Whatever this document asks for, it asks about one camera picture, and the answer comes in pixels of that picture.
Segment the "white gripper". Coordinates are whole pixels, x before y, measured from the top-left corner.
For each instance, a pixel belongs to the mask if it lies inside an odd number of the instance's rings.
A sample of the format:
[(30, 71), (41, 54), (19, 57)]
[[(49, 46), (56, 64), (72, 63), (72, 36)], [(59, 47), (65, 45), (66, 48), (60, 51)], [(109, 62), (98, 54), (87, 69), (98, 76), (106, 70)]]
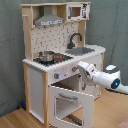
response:
[(83, 78), (92, 79), (96, 72), (96, 67), (93, 64), (83, 61), (78, 63), (78, 68)]

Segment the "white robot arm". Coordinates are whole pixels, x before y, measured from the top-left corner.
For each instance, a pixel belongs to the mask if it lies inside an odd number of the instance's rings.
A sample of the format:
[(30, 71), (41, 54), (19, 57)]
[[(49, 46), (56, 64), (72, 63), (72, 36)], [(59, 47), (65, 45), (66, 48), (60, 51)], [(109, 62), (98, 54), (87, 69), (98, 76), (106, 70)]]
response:
[(78, 68), (85, 84), (93, 82), (115, 92), (128, 95), (128, 86), (121, 83), (121, 72), (115, 65), (109, 65), (105, 71), (99, 71), (93, 64), (80, 61)]

